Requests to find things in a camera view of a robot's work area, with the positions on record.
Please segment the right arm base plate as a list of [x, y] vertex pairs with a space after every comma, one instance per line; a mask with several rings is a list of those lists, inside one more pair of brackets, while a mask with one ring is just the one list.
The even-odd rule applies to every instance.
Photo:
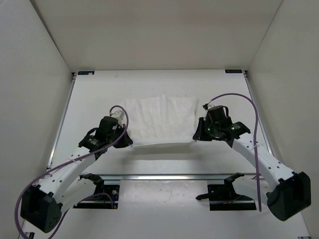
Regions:
[[257, 210], [255, 200], [238, 195], [221, 184], [207, 185], [208, 192], [195, 197], [202, 201], [208, 199], [210, 211], [254, 211]]

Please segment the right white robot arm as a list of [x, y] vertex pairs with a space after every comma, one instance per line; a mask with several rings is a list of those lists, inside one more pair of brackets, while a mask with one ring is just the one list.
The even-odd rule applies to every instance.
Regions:
[[224, 141], [256, 169], [257, 181], [243, 173], [224, 179], [223, 185], [201, 194], [197, 200], [229, 202], [246, 196], [260, 201], [280, 221], [286, 221], [311, 205], [311, 180], [282, 164], [267, 149], [254, 142], [250, 129], [242, 122], [232, 122], [226, 106], [203, 106], [206, 115], [199, 118], [196, 141]]

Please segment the white pleated skirt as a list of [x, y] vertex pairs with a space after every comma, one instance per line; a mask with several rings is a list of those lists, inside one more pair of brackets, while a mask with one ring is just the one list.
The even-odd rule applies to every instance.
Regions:
[[128, 135], [134, 148], [188, 144], [196, 131], [196, 97], [160, 97], [120, 103], [129, 117]]

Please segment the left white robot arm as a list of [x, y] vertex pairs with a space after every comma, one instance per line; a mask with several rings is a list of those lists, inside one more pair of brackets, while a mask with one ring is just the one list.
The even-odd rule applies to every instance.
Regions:
[[20, 216], [44, 233], [51, 232], [62, 215], [87, 197], [104, 194], [100, 176], [86, 173], [109, 147], [125, 148], [133, 142], [124, 116], [113, 113], [87, 132], [68, 161], [52, 168], [46, 177], [28, 186], [22, 194]]

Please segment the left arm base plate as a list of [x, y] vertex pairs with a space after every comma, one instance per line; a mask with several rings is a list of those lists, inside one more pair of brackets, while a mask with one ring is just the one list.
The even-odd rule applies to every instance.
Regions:
[[120, 181], [105, 181], [104, 188], [96, 188], [92, 197], [77, 205], [74, 209], [108, 209], [119, 207]]

